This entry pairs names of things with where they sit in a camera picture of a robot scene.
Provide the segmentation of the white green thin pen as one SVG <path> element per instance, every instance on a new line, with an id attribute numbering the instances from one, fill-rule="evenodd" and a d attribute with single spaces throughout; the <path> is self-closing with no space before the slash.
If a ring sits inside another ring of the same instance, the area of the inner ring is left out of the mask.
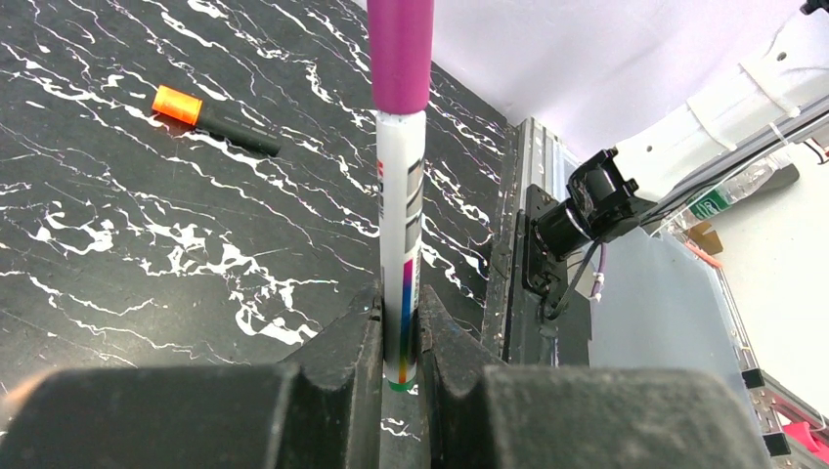
<path id="1" fill-rule="evenodd" d="M 383 373 L 398 392 L 416 376 L 425 134 L 423 110 L 376 116 Z"/>

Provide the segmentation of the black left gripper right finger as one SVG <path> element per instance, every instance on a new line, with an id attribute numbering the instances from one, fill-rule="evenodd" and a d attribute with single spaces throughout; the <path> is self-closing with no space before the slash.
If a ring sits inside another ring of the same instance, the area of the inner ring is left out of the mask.
<path id="1" fill-rule="evenodd" d="M 694 370 L 509 365 L 424 287 L 418 388 L 428 468 L 767 468 L 737 398 Z"/>

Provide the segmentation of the magenta pen cap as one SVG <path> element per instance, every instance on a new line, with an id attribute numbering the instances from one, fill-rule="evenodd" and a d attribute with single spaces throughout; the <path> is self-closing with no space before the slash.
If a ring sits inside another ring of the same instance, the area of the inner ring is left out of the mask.
<path id="1" fill-rule="evenodd" d="M 371 91 L 376 108 L 414 114 L 429 101 L 434 2 L 367 2 Z"/>

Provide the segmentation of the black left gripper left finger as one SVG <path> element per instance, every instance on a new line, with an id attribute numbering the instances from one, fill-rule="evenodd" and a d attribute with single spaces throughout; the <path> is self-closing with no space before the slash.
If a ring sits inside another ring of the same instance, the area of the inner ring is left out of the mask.
<path id="1" fill-rule="evenodd" d="M 5 468 L 375 468 L 380 288 L 280 362 L 78 368 L 34 387 Z"/>

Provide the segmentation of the black orange highlighter marker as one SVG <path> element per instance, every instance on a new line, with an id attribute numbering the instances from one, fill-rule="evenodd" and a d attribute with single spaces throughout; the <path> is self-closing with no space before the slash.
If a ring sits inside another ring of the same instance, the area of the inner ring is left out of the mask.
<path id="1" fill-rule="evenodd" d="M 278 137 L 266 127 L 165 85 L 156 88 L 152 109 L 247 149 L 276 155 L 282 147 Z"/>

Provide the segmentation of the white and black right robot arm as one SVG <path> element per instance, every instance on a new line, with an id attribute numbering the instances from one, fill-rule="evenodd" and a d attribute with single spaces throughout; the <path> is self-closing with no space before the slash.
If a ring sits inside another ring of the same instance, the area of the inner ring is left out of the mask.
<path id="1" fill-rule="evenodd" d="M 517 283 L 555 320 L 576 284 L 567 263 L 645 225 L 665 228 L 756 161 L 828 120 L 828 5 L 806 1 L 771 42 L 668 116 L 578 165 L 552 186 L 546 147 L 517 176 Z"/>

